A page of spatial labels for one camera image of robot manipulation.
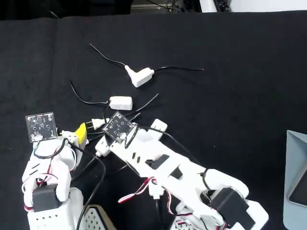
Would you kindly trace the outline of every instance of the robotic arm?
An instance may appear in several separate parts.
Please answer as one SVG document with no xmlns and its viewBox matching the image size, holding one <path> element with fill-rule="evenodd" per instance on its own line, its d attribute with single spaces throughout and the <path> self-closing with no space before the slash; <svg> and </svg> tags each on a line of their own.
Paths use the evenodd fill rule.
<svg viewBox="0 0 307 230">
<path fill-rule="evenodd" d="M 70 188 L 70 171 L 80 163 L 86 127 L 56 135 L 53 114 L 26 117 L 33 152 L 23 174 L 24 208 L 31 230 L 75 230 L 83 208 L 79 189 Z M 215 169 L 191 162 L 160 142 L 167 124 L 156 119 L 146 131 L 116 112 L 104 126 L 107 135 L 96 145 L 98 157 L 113 152 L 140 177 L 146 178 L 137 192 L 121 198 L 125 202 L 149 188 L 159 199 L 168 195 L 166 208 L 175 216 L 171 229 L 260 230 L 268 220 L 262 206 L 247 200 L 247 186 Z M 172 196 L 180 200 L 171 210 Z M 80 229 L 85 229 L 81 222 Z"/>
<path fill-rule="evenodd" d="M 166 128 L 167 124 L 156 119 L 145 131 L 116 112 L 104 127 L 115 141 L 108 145 L 107 138 L 102 138 L 96 146 L 97 154 L 106 156 L 111 151 L 140 177 L 148 178 L 149 194 L 154 199 L 166 191 L 168 212 L 176 216 L 173 228 L 184 223 L 196 230 L 260 230 L 268 214 L 259 203 L 246 200 L 247 186 L 218 170 L 199 166 L 162 144 L 159 139 Z M 170 210 L 172 196 L 181 201 L 177 214 Z"/>
</svg>

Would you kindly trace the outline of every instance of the table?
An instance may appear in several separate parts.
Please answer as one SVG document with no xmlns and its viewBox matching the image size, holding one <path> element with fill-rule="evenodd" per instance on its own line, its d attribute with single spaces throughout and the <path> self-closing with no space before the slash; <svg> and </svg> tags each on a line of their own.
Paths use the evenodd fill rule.
<svg viewBox="0 0 307 230">
<path fill-rule="evenodd" d="M 137 122 L 166 122 L 205 167 L 248 185 L 249 198 L 269 213 L 264 229 L 284 229 L 286 130 L 304 133 L 307 125 L 306 19 L 307 12 L 299 11 L 0 22 L 0 228 L 28 226 L 20 189 L 31 152 L 24 116 L 53 111 L 63 130 L 101 116 L 102 107 L 76 99 L 72 80 L 86 100 L 129 95 L 134 108 L 159 92 Z M 165 70 L 134 88 L 125 70 L 102 59 L 89 42 L 135 70 L 168 65 L 205 71 Z M 162 141 L 185 154 L 167 137 Z M 122 165 L 112 154 L 103 160 L 109 170 Z M 84 156 L 82 165 L 88 161 Z M 99 175 L 97 165 L 78 183 L 85 199 Z M 105 180 L 93 203 L 119 230 L 156 230 L 154 201 L 146 193 L 117 203 L 141 183 L 126 169 Z M 170 220 L 164 208 L 166 226 Z"/>
</svg>

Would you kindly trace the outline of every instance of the yellow object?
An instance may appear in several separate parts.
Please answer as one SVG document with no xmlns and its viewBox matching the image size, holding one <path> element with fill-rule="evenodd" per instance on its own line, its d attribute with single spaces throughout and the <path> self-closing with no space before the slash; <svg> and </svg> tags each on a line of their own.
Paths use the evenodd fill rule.
<svg viewBox="0 0 307 230">
<path fill-rule="evenodd" d="M 81 145 L 87 138 L 85 123 L 82 123 L 80 127 L 75 131 L 75 135 L 78 137 L 78 144 Z"/>
</svg>

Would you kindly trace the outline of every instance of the white connector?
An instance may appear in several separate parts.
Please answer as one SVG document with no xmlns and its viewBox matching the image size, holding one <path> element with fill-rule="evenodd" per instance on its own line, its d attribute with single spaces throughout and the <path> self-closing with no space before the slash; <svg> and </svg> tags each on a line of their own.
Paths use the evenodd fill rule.
<svg viewBox="0 0 307 230">
<path fill-rule="evenodd" d="M 131 110 L 132 98 L 131 97 L 110 97 L 110 107 L 116 110 Z"/>
<path fill-rule="evenodd" d="M 107 142 L 106 142 L 106 137 L 103 136 L 99 141 L 98 143 L 96 144 L 95 146 L 95 149 L 96 149 L 96 156 L 97 157 L 101 157 L 101 156 L 104 156 L 106 157 L 110 152 L 110 148 L 109 146 L 107 145 Z"/>
<path fill-rule="evenodd" d="M 143 85 L 144 83 L 148 82 L 154 74 L 154 70 L 150 69 L 148 67 L 140 70 L 139 72 L 134 72 L 127 65 L 125 65 L 125 69 L 126 69 L 127 73 L 129 74 L 129 76 L 131 78 L 132 84 L 136 88 L 138 88 L 141 85 Z"/>
<path fill-rule="evenodd" d="M 93 128 L 94 130 L 100 128 L 101 126 L 103 126 L 105 123 L 104 119 L 92 119 L 92 124 L 93 124 Z"/>
<path fill-rule="evenodd" d="M 148 186 L 148 191 L 149 191 L 149 195 L 151 195 L 154 200 L 157 200 L 157 199 L 160 199 L 160 196 L 163 195 L 164 188 L 150 181 L 149 186 Z"/>
<path fill-rule="evenodd" d="M 159 119 L 155 119 L 153 124 L 150 126 L 150 128 L 154 128 L 160 131 L 165 132 L 167 129 L 167 124 L 164 123 L 163 121 L 160 121 Z M 162 133 L 159 133 L 157 131 L 154 130 L 148 130 L 147 133 L 155 140 L 160 140 L 160 138 L 162 137 Z"/>
</svg>

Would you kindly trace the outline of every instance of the white plug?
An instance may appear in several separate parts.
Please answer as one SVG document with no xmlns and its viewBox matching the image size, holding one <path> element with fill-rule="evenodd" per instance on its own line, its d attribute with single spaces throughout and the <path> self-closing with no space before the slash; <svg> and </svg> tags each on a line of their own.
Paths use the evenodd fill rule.
<svg viewBox="0 0 307 230">
<path fill-rule="evenodd" d="M 101 156 L 104 156 L 106 157 L 110 152 L 110 148 L 109 146 L 107 145 L 107 142 L 106 142 L 106 137 L 103 136 L 99 141 L 98 143 L 96 144 L 95 146 L 95 149 L 96 149 L 96 156 L 97 157 L 101 157 Z"/>
<path fill-rule="evenodd" d="M 131 110 L 132 98 L 131 97 L 110 97 L 110 107 L 116 110 Z"/>
<path fill-rule="evenodd" d="M 93 124 L 94 130 L 96 130 L 105 124 L 105 120 L 104 119 L 92 119 L 92 124 Z"/>
<path fill-rule="evenodd" d="M 127 73 L 129 74 L 129 76 L 131 78 L 132 84 L 136 88 L 138 88 L 141 85 L 143 85 L 144 83 L 148 82 L 154 74 L 154 70 L 150 69 L 148 67 L 140 70 L 139 72 L 134 72 L 127 65 L 125 65 L 125 69 L 126 69 Z"/>
</svg>

